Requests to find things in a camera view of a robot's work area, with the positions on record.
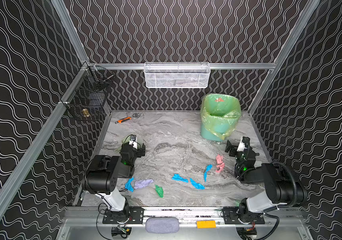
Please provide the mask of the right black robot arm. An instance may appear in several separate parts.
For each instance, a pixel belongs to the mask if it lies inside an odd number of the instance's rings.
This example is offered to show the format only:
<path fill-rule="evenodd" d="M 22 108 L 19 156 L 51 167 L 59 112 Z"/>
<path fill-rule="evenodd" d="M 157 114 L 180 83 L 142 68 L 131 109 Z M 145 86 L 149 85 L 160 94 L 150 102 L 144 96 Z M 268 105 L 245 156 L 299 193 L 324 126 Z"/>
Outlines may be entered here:
<path fill-rule="evenodd" d="M 243 137 L 237 145 L 226 142 L 225 152 L 234 157 L 234 176 L 242 184 L 263 184 L 264 190 L 253 197 L 244 198 L 235 216 L 242 224 L 261 224 L 268 212 L 298 206 L 307 201 L 308 192 L 294 171 L 281 162 L 262 163 L 250 145 L 250 138 Z"/>

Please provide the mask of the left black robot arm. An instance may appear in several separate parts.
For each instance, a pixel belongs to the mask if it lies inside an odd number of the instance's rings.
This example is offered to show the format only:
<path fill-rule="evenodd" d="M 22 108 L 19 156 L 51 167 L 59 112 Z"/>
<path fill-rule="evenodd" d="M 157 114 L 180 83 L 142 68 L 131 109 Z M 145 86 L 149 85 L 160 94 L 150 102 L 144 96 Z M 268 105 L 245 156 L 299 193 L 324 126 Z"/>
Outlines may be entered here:
<path fill-rule="evenodd" d="M 144 209 L 130 207 L 122 192 L 133 192 L 135 161 L 146 154 L 145 144 L 134 140 L 122 144 L 119 156 L 95 156 L 84 174 L 82 189 L 100 198 L 106 206 L 99 210 L 104 224 L 142 224 Z M 128 182 L 124 190 L 117 187 L 120 171 L 127 171 Z"/>

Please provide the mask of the green bin with bag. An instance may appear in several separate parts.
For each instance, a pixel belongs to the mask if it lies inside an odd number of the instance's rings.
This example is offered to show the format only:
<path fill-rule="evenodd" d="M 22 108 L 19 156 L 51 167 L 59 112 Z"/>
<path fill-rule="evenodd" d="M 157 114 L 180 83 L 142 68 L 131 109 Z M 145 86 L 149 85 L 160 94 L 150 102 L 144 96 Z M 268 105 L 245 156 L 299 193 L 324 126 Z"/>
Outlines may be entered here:
<path fill-rule="evenodd" d="M 202 98 L 200 109 L 201 136 L 210 141 L 224 141 L 234 132 L 241 116 L 238 98 L 207 94 Z"/>

